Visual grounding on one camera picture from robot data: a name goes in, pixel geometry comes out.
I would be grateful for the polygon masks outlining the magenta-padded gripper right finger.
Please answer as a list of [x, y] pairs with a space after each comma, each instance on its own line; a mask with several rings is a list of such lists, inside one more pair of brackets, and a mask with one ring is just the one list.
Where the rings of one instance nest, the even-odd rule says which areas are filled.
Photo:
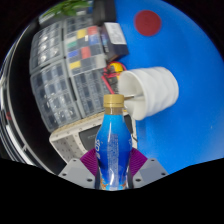
[[130, 189], [144, 187], [168, 175], [168, 172], [155, 158], [147, 158], [139, 150], [131, 151], [128, 186]]

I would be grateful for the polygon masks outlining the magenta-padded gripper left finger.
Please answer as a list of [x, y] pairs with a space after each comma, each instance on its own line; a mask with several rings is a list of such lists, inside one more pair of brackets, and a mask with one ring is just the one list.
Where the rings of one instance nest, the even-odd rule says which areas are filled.
[[98, 185], [96, 151], [92, 149], [80, 159], [71, 159], [60, 172], [59, 177], [84, 188], [96, 189]]

